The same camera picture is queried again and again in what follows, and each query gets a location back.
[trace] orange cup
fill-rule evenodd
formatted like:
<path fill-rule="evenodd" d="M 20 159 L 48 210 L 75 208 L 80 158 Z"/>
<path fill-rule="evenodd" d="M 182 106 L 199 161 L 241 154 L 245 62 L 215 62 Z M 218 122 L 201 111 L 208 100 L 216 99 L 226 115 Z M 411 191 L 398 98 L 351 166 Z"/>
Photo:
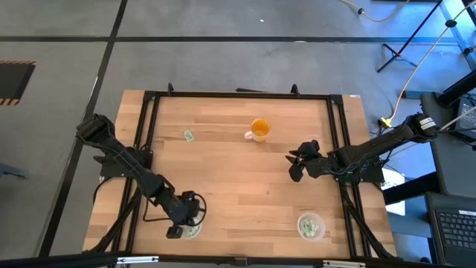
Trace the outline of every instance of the orange cup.
<path fill-rule="evenodd" d="M 246 139 L 254 139 L 257 142 L 263 142 L 271 131 L 271 124 L 263 118 L 256 118 L 251 122 L 251 131 L 245 133 Z"/>

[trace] keyboard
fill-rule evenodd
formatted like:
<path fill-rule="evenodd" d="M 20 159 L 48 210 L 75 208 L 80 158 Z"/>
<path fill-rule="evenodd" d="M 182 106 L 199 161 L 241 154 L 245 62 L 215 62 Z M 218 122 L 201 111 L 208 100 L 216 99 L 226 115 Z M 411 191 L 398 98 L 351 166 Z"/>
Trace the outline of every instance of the keyboard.
<path fill-rule="evenodd" d="M 476 251 L 476 213 L 456 209 L 436 210 L 440 235 L 445 246 Z"/>

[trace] wooden tabletop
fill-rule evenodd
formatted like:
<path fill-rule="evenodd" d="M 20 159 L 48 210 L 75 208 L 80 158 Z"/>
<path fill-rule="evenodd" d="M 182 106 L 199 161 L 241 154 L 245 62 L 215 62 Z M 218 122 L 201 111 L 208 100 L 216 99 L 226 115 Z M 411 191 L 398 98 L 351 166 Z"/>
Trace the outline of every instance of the wooden tabletop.
<path fill-rule="evenodd" d="M 126 90 L 115 123 L 116 136 L 132 146 L 144 91 Z M 343 96 L 352 144 L 369 139 L 359 96 Z M 146 122 L 152 104 L 149 104 Z M 335 108 L 337 125 L 338 113 Z M 245 140 L 243 133 L 255 118 L 271 123 L 264 143 Z M 145 141 L 147 125 L 142 141 Z M 195 141 L 187 143 L 190 130 Z M 339 144 L 344 144 L 338 127 Z M 304 141 L 316 139 L 321 152 L 332 150 L 327 106 L 324 100 L 252 98 L 160 99 L 152 149 L 152 171 L 168 178 L 176 193 L 193 190 L 204 196 L 208 214 L 193 240 L 165 237 L 170 221 L 138 221 L 134 253 L 166 255 L 254 256 L 290 258 L 349 258 L 338 184 L 331 176 L 299 183 L 288 174 L 284 157 Z M 97 194 L 84 249 L 92 248 L 115 221 L 124 179 L 107 182 Z M 361 183 L 365 219 L 375 236 L 395 254 L 382 192 Z M 323 240 L 310 243 L 300 237 L 297 220 L 305 212 L 319 214 L 325 224 Z M 149 206 L 147 218 L 165 217 L 161 207 Z M 361 240 L 353 224 L 358 252 Z M 120 247 L 126 239 L 125 228 Z"/>

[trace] clear plastic bowl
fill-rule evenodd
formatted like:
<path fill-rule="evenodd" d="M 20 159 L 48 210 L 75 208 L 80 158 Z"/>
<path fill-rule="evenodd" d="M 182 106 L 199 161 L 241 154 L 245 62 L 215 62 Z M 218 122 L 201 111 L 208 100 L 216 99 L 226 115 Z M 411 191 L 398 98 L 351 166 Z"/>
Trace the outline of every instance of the clear plastic bowl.
<path fill-rule="evenodd" d="M 304 232 L 300 229 L 300 222 L 301 220 L 305 219 L 313 221 L 318 227 L 313 237 L 305 236 Z M 306 212 L 302 214 L 297 220 L 297 231 L 299 232 L 299 235 L 307 241 L 318 242 L 324 237 L 324 234 L 326 233 L 326 225 L 324 224 L 324 221 L 322 220 L 321 216 L 317 215 L 316 213 Z"/>
<path fill-rule="evenodd" d="M 199 215 L 199 216 L 193 218 L 193 222 L 195 222 L 195 223 L 199 222 L 202 217 L 203 217 L 202 215 Z M 184 226 L 184 232 L 182 233 L 182 238 L 184 238 L 184 239 L 194 239 L 197 235 L 199 235 L 200 231 L 202 230 L 202 225 L 203 225 L 203 223 L 200 223 L 196 227 Z M 192 229 L 192 228 L 198 228 L 198 231 L 193 235 L 189 235 L 187 230 Z"/>

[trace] green food item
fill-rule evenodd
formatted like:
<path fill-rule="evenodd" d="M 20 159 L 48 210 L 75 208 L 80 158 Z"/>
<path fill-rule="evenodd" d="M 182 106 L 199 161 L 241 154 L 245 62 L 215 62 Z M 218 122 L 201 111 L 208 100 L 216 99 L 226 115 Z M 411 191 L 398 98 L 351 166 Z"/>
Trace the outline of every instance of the green food item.
<path fill-rule="evenodd" d="M 308 219 L 301 220 L 299 227 L 305 237 L 314 237 L 318 231 L 318 226 L 312 220 Z"/>
<path fill-rule="evenodd" d="M 189 130 L 185 130 L 185 131 L 184 131 L 184 137 L 185 137 L 185 139 L 187 140 L 187 142 L 195 141 L 195 137 L 193 137 L 192 132 L 189 131 Z"/>
<path fill-rule="evenodd" d="M 194 227 L 185 226 L 185 231 L 187 233 L 187 236 L 192 237 L 192 236 L 196 235 L 199 232 L 200 227 L 201 226 L 194 226 Z"/>

